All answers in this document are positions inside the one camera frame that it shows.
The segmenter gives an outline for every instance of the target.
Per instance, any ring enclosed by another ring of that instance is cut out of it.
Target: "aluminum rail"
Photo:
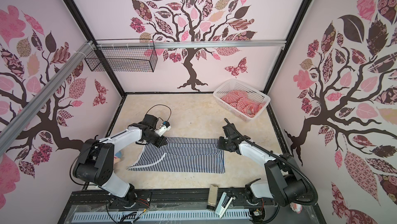
[[[92,42],[86,41],[50,81],[33,97],[23,110],[0,133],[0,156],[14,142],[27,124],[36,116],[45,102],[66,80],[79,63],[92,51]]]
[[[138,47],[147,46],[147,42],[143,43],[108,43],[109,40],[104,40],[107,43],[98,43],[97,48],[111,48],[111,47]],[[285,40],[251,40],[251,41],[218,41],[218,42],[156,42],[154,47],[161,48],[221,48],[221,47],[283,47]]]

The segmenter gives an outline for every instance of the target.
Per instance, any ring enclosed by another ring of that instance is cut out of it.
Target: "striped cloth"
[[[258,111],[265,106],[266,102],[255,102],[248,98],[248,93],[245,91],[230,91],[228,94],[221,98],[233,108],[246,114],[248,117],[254,117]]]
[[[147,144],[127,170],[154,172],[225,173],[224,151],[218,139],[166,137],[168,144]]]

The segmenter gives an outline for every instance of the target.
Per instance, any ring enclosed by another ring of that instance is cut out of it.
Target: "red and white striped cloth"
[[[238,111],[246,114],[248,117],[254,117],[260,109],[265,106],[266,102],[260,103],[252,101],[248,98],[248,93],[245,91],[230,91],[221,98],[223,101],[236,108]]]

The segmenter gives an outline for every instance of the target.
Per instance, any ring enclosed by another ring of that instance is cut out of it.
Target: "black cable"
[[[154,107],[156,107],[156,106],[159,106],[159,105],[161,105],[161,106],[165,106],[165,107],[167,107],[167,108],[169,108],[170,109],[170,116],[168,117],[168,119],[167,119],[167,122],[168,122],[168,120],[170,119],[170,117],[171,117],[171,113],[172,113],[172,111],[171,111],[171,108],[170,107],[168,107],[168,106],[166,106],[166,105],[164,105],[164,104],[156,104],[155,106],[153,106],[153,107],[151,107],[147,112],[146,112],[146,114],[145,115],[147,115],[147,113],[149,113],[149,111],[152,109],[152,108],[154,108]]]
[[[261,146],[255,144],[255,143],[249,141],[246,137],[244,137],[243,135],[241,135],[241,133],[238,132],[237,129],[236,129],[235,127],[233,127],[233,126],[230,124],[230,122],[229,122],[226,118],[225,118],[225,121],[226,121],[227,124],[230,125],[230,127],[234,130],[234,132],[236,132],[239,136],[241,136],[248,144],[250,144],[251,146],[254,146],[254,147],[256,147],[256,148],[262,150],[263,152],[266,152],[267,154],[269,154],[269,155],[272,156],[273,158],[276,158],[276,159],[279,160],[280,162],[286,164],[286,165],[289,166],[292,170],[294,170],[295,172],[297,172],[297,173],[307,182],[307,184],[308,184],[310,190],[311,190],[312,193],[313,193],[313,199],[312,199],[311,201],[299,201],[299,200],[295,200],[295,201],[292,201],[293,203],[300,204],[300,205],[310,205],[310,206],[313,206],[313,205],[315,205],[315,204],[317,203],[317,200],[318,200],[317,190],[316,190],[316,188],[314,187],[313,183],[310,181],[310,179],[309,179],[303,172],[301,172],[300,169],[298,169],[296,166],[294,166],[294,165],[291,164],[290,162],[286,161],[284,158],[282,158],[282,157],[280,157],[280,156],[278,156],[278,155],[275,155],[274,153],[272,153],[272,152],[266,150],[265,148],[263,148],[263,147],[261,147]]]

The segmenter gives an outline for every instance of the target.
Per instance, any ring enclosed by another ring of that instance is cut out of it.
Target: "beige floor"
[[[112,134],[122,131],[134,122],[142,121],[147,110],[155,104],[172,109],[169,120],[170,137],[218,138],[224,136],[222,127],[226,117],[243,135],[251,137],[268,150],[281,153],[269,115],[263,111],[251,122],[244,122],[217,104],[212,94],[153,94],[128,95]],[[156,106],[149,114],[166,120],[169,110]],[[219,187],[244,187],[256,178],[265,177],[265,169],[251,159],[237,153],[225,152],[225,173],[191,172],[134,172],[126,170],[138,158],[142,146],[135,143],[122,150],[122,160],[115,164],[116,174],[136,189],[202,188],[211,184]]]

